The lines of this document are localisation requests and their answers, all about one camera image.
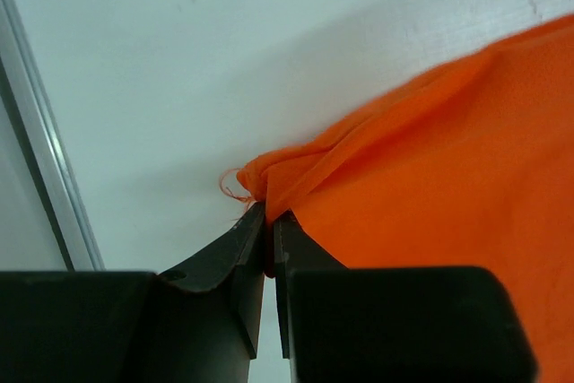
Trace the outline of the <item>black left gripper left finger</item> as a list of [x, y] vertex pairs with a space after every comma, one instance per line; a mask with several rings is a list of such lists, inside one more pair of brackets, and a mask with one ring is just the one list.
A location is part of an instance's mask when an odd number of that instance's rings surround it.
[[172, 268], [4, 272], [4, 382], [244, 382], [257, 355], [265, 209]]

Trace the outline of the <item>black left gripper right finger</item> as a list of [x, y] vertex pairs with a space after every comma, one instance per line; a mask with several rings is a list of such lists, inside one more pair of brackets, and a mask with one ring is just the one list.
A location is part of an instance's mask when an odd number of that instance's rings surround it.
[[295, 382], [538, 379], [510, 297], [486, 269], [350, 269], [286, 214], [274, 224], [274, 271]]

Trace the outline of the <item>orange t shirt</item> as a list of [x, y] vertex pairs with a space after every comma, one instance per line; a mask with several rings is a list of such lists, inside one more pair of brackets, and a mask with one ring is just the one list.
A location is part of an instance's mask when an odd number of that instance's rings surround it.
[[439, 65], [237, 171], [350, 268], [477, 265], [545, 382], [573, 379], [573, 19]]

